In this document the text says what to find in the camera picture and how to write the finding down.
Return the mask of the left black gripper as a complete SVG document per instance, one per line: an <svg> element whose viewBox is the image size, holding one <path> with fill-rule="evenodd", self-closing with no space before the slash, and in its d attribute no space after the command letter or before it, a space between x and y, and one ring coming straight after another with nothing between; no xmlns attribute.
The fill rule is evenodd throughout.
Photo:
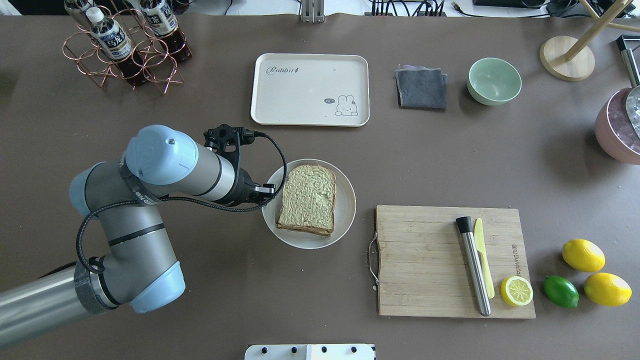
<svg viewBox="0 0 640 360"><path fill-rule="evenodd" d="M246 127L223 124L203 133L205 147L215 152L219 164L217 180L204 193L206 199L218 205L237 207L241 204L260 204L272 199L276 185L253 182L249 173L240 167L240 146L254 143L257 132Z"/></svg>

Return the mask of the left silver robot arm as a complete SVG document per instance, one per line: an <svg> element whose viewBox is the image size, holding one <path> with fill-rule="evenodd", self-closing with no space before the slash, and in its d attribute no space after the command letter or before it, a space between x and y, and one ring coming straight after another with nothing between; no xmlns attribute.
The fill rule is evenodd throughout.
<svg viewBox="0 0 640 360"><path fill-rule="evenodd" d="M84 217L77 261L1 294L1 346L130 304L148 313L180 297L186 285L158 205L185 201L229 212L265 207L281 191L253 182L240 147L268 135L220 125L198 144L153 124L133 137L116 161L78 174L70 200Z"/></svg>

